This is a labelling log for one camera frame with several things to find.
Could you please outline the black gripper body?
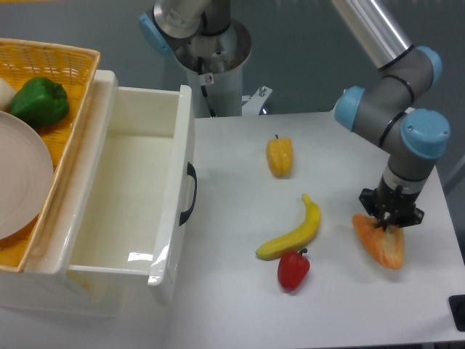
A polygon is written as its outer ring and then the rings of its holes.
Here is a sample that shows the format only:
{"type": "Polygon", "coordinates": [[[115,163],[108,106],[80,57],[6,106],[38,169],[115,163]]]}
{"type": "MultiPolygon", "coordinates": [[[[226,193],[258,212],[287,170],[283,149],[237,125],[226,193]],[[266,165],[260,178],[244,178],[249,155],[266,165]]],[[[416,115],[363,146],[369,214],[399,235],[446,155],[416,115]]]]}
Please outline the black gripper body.
{"type": "Polygon", "coordinates": [[[380,202],[386,207],[385,220],[387,224],[388,218],[393,211],[407,211],[416,207],[417,193],[403,193],[401,185],[398,185],[394,190],[389,186],[380,185],[376,192],[380,202]]]}

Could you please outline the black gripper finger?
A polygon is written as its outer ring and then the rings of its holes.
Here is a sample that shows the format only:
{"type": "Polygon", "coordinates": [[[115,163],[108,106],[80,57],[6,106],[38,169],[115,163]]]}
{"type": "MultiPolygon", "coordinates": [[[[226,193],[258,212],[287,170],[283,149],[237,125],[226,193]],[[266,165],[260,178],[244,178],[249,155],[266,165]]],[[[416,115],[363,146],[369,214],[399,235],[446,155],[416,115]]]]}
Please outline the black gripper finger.
{"type": "Polygon", "coordinates": [[[360,203],[363,205],[366,213],[371,216],[376,223],[377,228],[387,229],[385,214],[386,207],[380,202],[376,190],[364,188],[359,195],[360,203]]]}
{"type": "Polygon", "coordinates": [[[397,228],[406,228],[414,225],[420,225],[424,218],[424,212],[417,207],[407,211],[395,210],[388,218],[388,226],[393,225],[397,228]]]}

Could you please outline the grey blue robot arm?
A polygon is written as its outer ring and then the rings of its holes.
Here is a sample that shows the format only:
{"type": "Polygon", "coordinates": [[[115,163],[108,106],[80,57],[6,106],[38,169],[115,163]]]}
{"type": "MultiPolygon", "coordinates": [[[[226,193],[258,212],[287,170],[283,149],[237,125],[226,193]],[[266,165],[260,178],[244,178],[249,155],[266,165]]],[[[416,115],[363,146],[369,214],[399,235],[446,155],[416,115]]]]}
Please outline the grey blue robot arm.
{"type": "MultiPolygon", "coordinates": [[[[450,126],[436,111],[413,109],[442,73],[439,55],[417,47],[378,1],[335,1],[334,8],[382,77],[374,87],[351,87],[334,107],[335,119],[389,154],[375,189],[360,202],[380,228],[421,223],[416,199],[447,147],[450,126]]],[[[253,116],[265,91],[242,94],[242,67],[251,37],[230,14],[228,1],[157,1],[139,16],[140,30],[161,55],[184,68],[200,117],[253,116]]]]}

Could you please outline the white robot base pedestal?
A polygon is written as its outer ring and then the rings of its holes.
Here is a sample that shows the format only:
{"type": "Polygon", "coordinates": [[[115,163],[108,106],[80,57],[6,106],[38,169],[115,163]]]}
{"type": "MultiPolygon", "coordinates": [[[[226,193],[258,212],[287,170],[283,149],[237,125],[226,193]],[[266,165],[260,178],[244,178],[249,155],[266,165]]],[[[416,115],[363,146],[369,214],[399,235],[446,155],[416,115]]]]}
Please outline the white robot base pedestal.
{"type": "Polygon", "coordinates": [[[242,114],[243,66],[250,54],[250,33],[234,19],[218,36],[197,35],[175,52],[192,90],[195,117],[242,114]]]}

